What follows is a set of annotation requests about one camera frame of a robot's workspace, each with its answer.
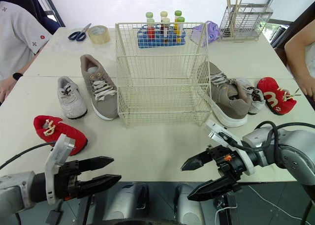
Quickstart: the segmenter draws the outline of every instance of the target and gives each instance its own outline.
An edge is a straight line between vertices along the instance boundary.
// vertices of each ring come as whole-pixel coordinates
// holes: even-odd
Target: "sneaker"
[[[58,79],[57,95],[64,115],[70,119],[82,118],[88,109],[79,93],[79,87],[69,77]]]
[[[247,122],[252,105],[242,86],[233,83],[213,63],[210,63],[212,109],[218,120],[227,127],[239,127]]]
[[[289,91],[280,88],[276,80],[271,77],[262,78],[257,87],[261,89],[269,109],[277,115],[290,112],[296,104],[293,97],[300,96],[296,95],[299,89],[293,95],[290,95]]]
[[[85,135],[65,123],[62,123],[62,118],[39,115],[34,119],[34,127],[37,135],[46,142],[57,141],[63,133],[75,140],[74,149],[70,156],[79,153],[88,143]]]
[[[247,96],[252,99],[252,105],[248,111],[248,114],[254,115],[258,113],[265,106],[266,102],[261,90],[253,87],[251,83],[244,77],[238,77],[235,79],[235,81],[242,86]]]
[[[93,110],[100,118],[113,120],[118,116],[117,87],[103,66],[91,55],[82,55],[80,60]]]

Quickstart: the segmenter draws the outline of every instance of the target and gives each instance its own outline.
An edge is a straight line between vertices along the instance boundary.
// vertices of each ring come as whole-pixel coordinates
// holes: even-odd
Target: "test tube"
[[[153,18],[153,13],[152,12],[146,12],[146,17],[147,17],[147,21],[150,18]]]
[[[184,17],[178,17],[177,18],[177,22],[184,22],[185,21],[185,18]],[[184,24],[177,24],[177,29],[176,29],[176,35],[177,35],[177,38],[176,38],[176,43],[180,43],[182,41],[182,32],[183,32],[183,27],[184,27]]]
[[[163,18],[165,18],[165,17],[167,17],[167,12],[162,11],[161,12],[161,34],[163,34],[163,32],[164,32],[164,27],[163,27],[162,21],[163,21]]]
[[[177,22],[178,17],[182,15],[182,11],[176,10],[175,11],[175,22]]]
[[[162,26],[163,26],[163,39],[164,39],[164,43],[168,42],[168,29],[169,29],[169,18],[164,17],[162,19]]]
[[[155,36],[156,36],[156,33],[155,33],[155,27],[154,27],[154,19],[152,18],[149,18],[147,20],[147,31],[148,31],[148,38],[149,39],[154,39]]]

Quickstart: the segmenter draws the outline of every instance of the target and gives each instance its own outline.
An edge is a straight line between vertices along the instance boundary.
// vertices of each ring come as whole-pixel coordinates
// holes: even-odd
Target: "robotic arm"
[[[35,203],[47,200],[82,198],[109,189],[120,175],[102,175],[86,182],[77,180],[85,171],[105,167],[114,161],[109,157],[65,162],[74,147],[74,140],[61,134],[50,153],[45,173],[23,172],[0,177],[0,217],[31,209]]]
[[[315,201],[314,133],[305,130],[287,131],[279,126],[276,142],[271,138],[272,128],[263,127],[240,140],[211,120],[206,126],[210,130],[209,137],[221,145],[209,147],[188,159],[182,166],[182,171],[196,170],[215,160],[222,177],[199,185],[188,199],[204,201],[230,191],[236,192],[241,189],[237,181],[243,172],[252,175],[255,166],[265,167],[276,163],[279,167],[286,168],[303,185],[311,200]]]

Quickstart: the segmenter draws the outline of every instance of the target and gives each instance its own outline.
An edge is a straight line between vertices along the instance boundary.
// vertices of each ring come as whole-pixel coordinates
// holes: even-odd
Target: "scissors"
[[[68,36],[69,40],[76,40],[78,42],[83,41],[87,35],[86,35],[86,31],[88,30],[88,28],[90,27],[91,23],[88,24],[86,27],[83,28],[83,30],[81,30],[80,32],[74,32],[71,35]]]

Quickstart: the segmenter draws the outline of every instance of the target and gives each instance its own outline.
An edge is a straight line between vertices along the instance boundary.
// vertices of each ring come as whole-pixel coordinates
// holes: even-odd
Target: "black watch strap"
[[[13,74],[13,78],[14,78],[14,80],[16,80],[16,81],[18,81],[21,76],[23,76],[23,74],[20,74],[20,73],[18,73],[18,72],[16,72],[16,73]]]

